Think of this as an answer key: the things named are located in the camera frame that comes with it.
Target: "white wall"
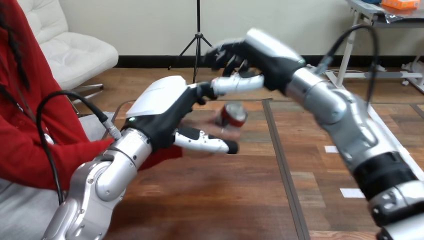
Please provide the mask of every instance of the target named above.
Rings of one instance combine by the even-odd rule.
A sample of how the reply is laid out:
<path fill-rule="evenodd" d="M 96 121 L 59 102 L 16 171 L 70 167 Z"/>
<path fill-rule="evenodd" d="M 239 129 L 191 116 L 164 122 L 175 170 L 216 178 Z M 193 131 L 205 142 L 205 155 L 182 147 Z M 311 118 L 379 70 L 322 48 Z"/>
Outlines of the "white wall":
<path fill-rule="evenodd" d="M 195 0 L 60 2 L 70 31 L 104 40 L 120 55 L 178 55 L 197 30 Z M 352 21 L 344 0 L 201 0 L 201 31 L 212 44 L 256 27 L 301 55 L 323 55 Z M 424 47 L 422 29 L 379 29 L 379 36 L 382 55 L 415 55 Z M 353 54 L 369 55 L 368 35 L 361 31 L 357 40 Z M 194 52 L 193 45 L 187 54 Z"/>

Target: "orange box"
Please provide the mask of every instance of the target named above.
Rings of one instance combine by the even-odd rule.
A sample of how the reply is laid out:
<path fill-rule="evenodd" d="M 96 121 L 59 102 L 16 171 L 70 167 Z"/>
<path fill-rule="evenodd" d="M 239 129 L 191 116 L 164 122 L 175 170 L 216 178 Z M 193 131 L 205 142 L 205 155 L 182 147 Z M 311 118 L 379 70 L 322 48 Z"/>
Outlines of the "orange box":
<path fill-rule="evenodd" d="M 382 0 L 381 4 L 395 9 L 417 9 L 421 0 Z"/>

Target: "black cable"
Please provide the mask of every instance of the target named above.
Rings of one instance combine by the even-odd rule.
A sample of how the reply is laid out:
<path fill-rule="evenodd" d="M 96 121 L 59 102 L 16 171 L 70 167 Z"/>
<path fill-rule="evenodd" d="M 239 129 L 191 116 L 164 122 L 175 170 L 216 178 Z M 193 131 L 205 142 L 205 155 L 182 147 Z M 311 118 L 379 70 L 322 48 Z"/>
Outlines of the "black cable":
<path fill-rule="evenodd" d="M 325 64 L 327 67 L 331 61 L 333 60 L 334 55 L 336 54 L 337 49 L 342 45 L 343 41 L 351 34 L 351 32 L 356 31 L 358 29 L 368 29 L 368 32 L 371 34 L 372 38 L 372 45 L 373 45 L 373 58 L 372 63 L 369 66 L 368 72 L 371 73 L 369 83 L 368 83 L 368 90 L 366 93 L 366 106 L 370 105 L 371 97 L 373 95 L 374 86 L 376 84 L 376 75 L 377 75 L 377 64 L 379 63 L 379 38 L 377 36 L 377 32 L 374 27 L 370 25 L 355 25 L 345 33 L 343 33 L 337 41 L 334 43 L 334 45 L 331 47 L 331 49 L 328 51 L 328 53 L 322 58 L 320 64 Z"/>
<path fill-rule="evenodd" d="M 97 116 L 97 118 L 100 120 L 101 123 L 104 123 L 106 120 L 108 120 L 108 116 L 106 116 L 106 114 L 104 114 L 93 103 L 89 102 L 87 100 L 87 98 L 79 95 L 76 92 L 67 91 L 67 90 L 55 91 L 55 92 L 50 93 L 38 105 L 37 115 L 36 115 L 36 125 L 37 125 L 38 135 L 40 137 L 41 147 L 44 150 L 45 154 L 47 155 L 47 159 L 50 163 L 51 170 L 53 172 L 54 183 L 56 185 L 57 196 L 59 198 L 59 205 L 61 205 L 64 202 L 64 195 L 63 195 L 63 191 L 62 191 L 61 182 L 59 181 L 58 169 L 56 168 L 56 164 L 55 164 L 55 161 L 53 160 L 52 153 L 49 150 L 49 145 L 47 143 L 45 133 L 43 131 L 43 127 L 42 127 L 42 124 L 41 124 L 42 123 L 42 119 L 41 119 L 42 110 L 43 110 L 44 106 L 47 104 L 47 102 L 50 99 L 52 99 L 56 96 L 59 96 L 59 95 L 67 95 L 69 97 L 74 97 L 76 99 L 81 100 L 81 102 L 83 102 Z"/>

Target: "red sweater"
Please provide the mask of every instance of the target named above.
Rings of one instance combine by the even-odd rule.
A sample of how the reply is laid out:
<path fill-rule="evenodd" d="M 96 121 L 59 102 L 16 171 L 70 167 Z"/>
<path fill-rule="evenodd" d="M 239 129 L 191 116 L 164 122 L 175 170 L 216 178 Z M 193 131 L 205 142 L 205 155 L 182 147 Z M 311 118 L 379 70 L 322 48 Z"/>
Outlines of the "red sweater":
<path fill-rule="evenodd" d="M 22 53 L 23 67 L 30 83 L 29 90 L 25 89 L 19 78 L 14 55 L 8 46 L 8 33 L 2 28 L 0 28 L 0 58 L 10 72 L 11 78 L 17 82 L 29 107 L 36 114 L 41 100 L 61 88 L 53 78 L 17 1 L 3 0 L 2 3 L 4 5 L 0 6 L 0 15 L 3 15 L 15 32 L 14 36 Z M 0 84 L 21 106 L 25 106 L 7 71 L 4 67 L 0 68 Z M 40 147 L 40 137 L 35 123 L 3 96 L 0 96 L 0 106 L 0 178 L 35 188 L 55 189 L 52 170 L 45 152 Z M 58 168 L 62 187 L 67 190 L 75 169 L 104 151 L 112 140 L 90 142 L 71 104 L 64 96 L 57 96 L 48 102 L 43 110 L 42 121 L 44 128 L 48 128 L 57 142 L 51 145 L 50 150 Z M 152 167 L 165 159 L 179 158 L 181 155 L 181 148 L 176 146 L 161 150 L 152 154 L 141 169 Z"/>

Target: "red can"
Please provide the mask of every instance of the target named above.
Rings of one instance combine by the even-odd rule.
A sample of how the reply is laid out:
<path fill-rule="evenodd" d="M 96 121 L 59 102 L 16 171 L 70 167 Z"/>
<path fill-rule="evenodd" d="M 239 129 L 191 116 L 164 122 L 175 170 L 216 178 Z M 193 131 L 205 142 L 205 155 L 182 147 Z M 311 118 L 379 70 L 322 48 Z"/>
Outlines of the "red can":
<path fill-rule="evenodd" d="M 215 123 L 218 126 L 228 128 L 241 128 L 248 119 L 248 112 L 241 102 L 227 103 L 221 109 Z"/>

